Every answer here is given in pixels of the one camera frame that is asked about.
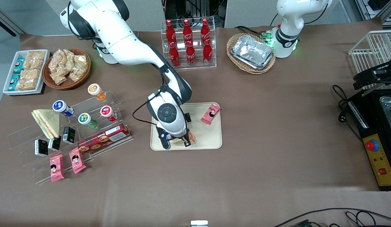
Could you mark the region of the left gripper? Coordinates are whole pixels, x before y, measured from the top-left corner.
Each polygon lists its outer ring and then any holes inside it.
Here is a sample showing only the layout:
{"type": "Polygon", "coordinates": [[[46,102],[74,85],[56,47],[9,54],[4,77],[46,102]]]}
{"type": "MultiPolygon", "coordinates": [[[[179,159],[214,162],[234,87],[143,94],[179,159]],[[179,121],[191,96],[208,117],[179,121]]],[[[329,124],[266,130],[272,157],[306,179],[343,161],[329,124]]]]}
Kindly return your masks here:
{"type": "Polygon", "coordinates": [[[362,71],[353,77],[356,83],[391,83],[391,59],[373,67],[370,71],[362,71]]]}

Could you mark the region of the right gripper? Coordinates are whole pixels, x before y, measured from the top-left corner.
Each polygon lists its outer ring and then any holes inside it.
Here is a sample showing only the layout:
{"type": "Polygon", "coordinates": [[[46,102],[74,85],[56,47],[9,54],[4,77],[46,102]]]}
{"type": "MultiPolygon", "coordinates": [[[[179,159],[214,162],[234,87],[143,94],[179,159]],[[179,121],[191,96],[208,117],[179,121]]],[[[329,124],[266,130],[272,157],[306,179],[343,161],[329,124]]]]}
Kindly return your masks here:
{"type": "Polygon", "coordinates": [[[171,140],[178,138],[184,141],[185,147],[191,145],[187,122],[157,122],[156,131],[161,142],[170,142],[171,140]]]}

